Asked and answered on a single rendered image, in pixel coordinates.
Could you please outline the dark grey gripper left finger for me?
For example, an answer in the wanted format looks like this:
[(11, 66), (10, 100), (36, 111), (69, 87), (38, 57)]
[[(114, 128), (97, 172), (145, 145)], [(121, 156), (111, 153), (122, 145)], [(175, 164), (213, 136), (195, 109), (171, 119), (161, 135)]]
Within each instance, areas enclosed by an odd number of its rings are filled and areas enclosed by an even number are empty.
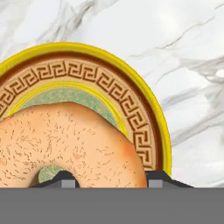
[(58, 174), (50, 180), (35, 185), (35, 188), (79, 188), (80, 185), (75, 177), (68, 171), (59, 171)]

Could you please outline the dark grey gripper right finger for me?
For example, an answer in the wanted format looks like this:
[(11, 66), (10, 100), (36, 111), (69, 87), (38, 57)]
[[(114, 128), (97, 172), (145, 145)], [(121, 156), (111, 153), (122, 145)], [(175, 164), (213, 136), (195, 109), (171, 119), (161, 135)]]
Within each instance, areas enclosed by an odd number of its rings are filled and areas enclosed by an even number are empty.
[(145, 174), (149, 188), (191, 188), (190, 185), (172, 179), (165, 171), (146, 171)]

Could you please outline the yellow rimmed patterned plate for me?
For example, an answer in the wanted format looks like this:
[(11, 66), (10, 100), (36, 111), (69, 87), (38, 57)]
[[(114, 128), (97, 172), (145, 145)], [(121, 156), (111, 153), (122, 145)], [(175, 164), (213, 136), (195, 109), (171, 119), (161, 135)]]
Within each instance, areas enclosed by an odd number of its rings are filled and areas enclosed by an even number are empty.
[(73, 102), (130, 140), (146, 171), (169, 172), (171, 144), (156, 97), (116, 56), (90, 45), (54, 43), (0, 63), (0, 122), (31, 106)]

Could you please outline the tan bagel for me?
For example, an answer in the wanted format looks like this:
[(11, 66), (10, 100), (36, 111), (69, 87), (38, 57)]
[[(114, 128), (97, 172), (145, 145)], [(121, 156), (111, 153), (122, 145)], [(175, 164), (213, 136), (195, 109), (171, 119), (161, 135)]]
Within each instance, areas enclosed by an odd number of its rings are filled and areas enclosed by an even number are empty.
[(71, 172), (81, 187), (147, 186), (133, 143), (73, 102), (31, 106), (0, 122), (0, 187), (29, 187), (50, 165)]

